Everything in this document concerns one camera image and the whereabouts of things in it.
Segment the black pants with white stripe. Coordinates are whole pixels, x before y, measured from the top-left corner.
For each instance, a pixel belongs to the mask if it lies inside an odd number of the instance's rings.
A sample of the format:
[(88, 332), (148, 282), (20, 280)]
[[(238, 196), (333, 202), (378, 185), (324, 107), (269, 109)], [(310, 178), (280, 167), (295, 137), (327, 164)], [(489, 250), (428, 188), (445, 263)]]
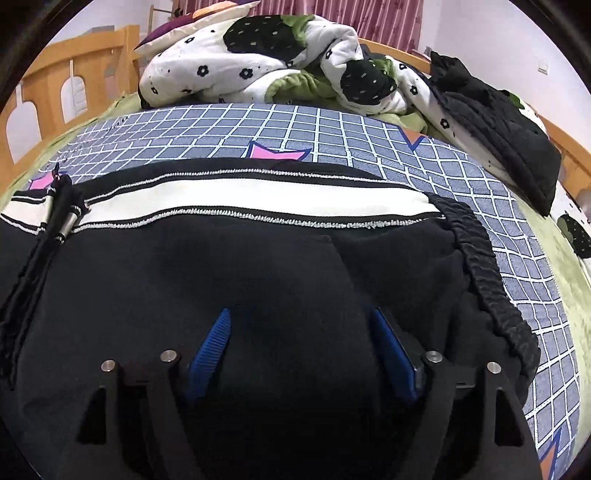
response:
[(538, 341), (466, 204), (331, 164), (55, 173), (1, 213), (1, 475), (59, 479), (101, 365), (231, 334), (187, 433), (200, 479), (398, 479), (370, 314), (453, 363), (501, 364), (522, 412)]

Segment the black quilted jacket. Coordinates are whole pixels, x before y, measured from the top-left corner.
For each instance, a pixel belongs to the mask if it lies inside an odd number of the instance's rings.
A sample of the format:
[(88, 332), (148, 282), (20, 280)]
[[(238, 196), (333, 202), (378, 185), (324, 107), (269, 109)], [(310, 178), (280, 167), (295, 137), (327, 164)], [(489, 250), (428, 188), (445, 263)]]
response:
[(444, 111), (500, 162), (532, 207), (550, 214), (561, 156), (505, 90), (473, 76), (461, 60), (431, 53), (428, 84)]

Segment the white strawberry print duvet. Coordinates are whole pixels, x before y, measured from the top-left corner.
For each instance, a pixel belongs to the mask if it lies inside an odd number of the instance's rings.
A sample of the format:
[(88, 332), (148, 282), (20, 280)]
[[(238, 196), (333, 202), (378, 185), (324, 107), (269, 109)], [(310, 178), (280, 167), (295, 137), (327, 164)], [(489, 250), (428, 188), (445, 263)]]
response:
[[(148, 60), (138, 84), (143, 108), (194, 100), (341, 109), (439, 138), (477, 159), (524, 196), (500, 162), (444, 111), (428, 84), (431, 63), (429, 72), (423, 73), (374, 53), (347, 25), (317, 15), (245, 16), (213, 24), (161, 52), (141, 56)], [(536, 112), (507, 92), (522, 114), (548, 135)], [(559, 177), (547, 216), (575, 253), (588, 259), (590, 228), (575, 217)]]

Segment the maroon floral curtain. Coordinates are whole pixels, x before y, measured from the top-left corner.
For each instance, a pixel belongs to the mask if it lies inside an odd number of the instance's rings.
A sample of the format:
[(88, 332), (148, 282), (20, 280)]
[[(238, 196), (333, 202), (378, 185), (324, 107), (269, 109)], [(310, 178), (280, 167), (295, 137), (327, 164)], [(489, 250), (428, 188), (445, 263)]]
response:
[(419, 47), (423, 8), (423, 0), (270, 0), (252, 13), (315, 14), (352, 26), (361, 38), (412, 52)]

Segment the purple orange pillow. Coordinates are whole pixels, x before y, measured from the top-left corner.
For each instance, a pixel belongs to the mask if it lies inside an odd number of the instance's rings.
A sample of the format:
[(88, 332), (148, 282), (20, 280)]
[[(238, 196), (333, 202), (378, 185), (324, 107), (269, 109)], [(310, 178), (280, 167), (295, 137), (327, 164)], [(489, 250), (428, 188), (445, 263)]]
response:
[(157, 27), (134, 49), (138, 55), (151, 55), (161, 52), (179, 40), (213, 24), (245, 17), (259, 5), (259, 1), (232, 2), (225, 7), (205, 7), (193, 13), (178, 17)]

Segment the wooden bed frame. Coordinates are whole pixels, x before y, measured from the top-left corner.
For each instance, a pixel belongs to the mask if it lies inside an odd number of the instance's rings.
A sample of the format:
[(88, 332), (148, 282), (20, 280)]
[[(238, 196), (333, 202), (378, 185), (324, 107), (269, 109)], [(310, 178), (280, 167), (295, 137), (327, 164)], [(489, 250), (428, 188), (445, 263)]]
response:
[[(24, 73), (1, 112), (1, 191), (7, 192), (26, 175), (33, 164), (58, 136), (107, 111), (125, 94), (137, 90), (140, 27), (126, 25), (74, 37), (46, 46)], [(62, 109), (62, 86), (71, 77), (84, 82), (87, 110), (66, 122)], [(23, 156), (15, 156), (9, 146), (8, 121), (20, 105), (35, 107), (40, 140)]]

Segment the wooden rack by wall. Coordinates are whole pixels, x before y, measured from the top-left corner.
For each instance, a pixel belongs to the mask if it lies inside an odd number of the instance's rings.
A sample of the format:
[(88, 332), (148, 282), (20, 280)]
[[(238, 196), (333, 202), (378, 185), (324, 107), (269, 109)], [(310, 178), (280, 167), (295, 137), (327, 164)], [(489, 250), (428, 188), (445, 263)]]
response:
[(179, 7), (177, 0), (152, 1), (148, 8), (147, 33), (151, 33), (159, 27), (172, 20), (174, 11)]

